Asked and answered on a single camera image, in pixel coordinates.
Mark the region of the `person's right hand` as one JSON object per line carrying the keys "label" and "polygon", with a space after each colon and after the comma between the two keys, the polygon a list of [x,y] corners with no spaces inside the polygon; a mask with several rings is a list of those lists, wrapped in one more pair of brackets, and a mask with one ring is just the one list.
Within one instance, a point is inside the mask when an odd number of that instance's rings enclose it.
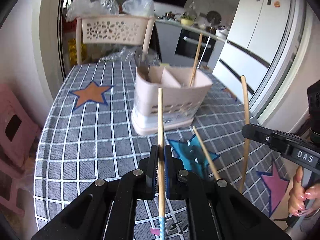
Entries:
{"label": "person's right hand", "polygon": [[[302,186],[303,169],[299,166],[293,177],[293,188],[289,192],[288,210],[289,214],[300,217],[302,215],[311,215],[319,210],[319,183],[312,185],[308,189]],[[306,208],[306,200],[314,200],[312,207]]]}

